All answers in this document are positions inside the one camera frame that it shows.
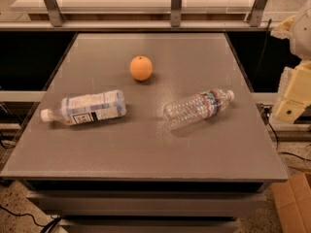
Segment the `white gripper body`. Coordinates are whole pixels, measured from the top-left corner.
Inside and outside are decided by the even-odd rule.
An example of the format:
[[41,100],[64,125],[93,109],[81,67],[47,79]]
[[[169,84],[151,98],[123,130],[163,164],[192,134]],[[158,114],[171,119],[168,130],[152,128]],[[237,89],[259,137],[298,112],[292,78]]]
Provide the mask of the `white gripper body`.
[[299,11],[280,22],[270,35],[290,41],[291,54],[306,61],[311,59],[311,0],[307,0]]

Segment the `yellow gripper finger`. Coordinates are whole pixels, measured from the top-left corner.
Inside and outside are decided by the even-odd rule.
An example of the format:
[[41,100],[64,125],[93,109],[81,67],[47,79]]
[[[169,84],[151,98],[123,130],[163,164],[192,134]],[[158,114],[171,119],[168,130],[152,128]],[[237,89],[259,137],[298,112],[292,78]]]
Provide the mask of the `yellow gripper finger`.
[[285,123],[294,123],[310,105],[311,61],[302,60],[293,69],[284,69],[272,114]]

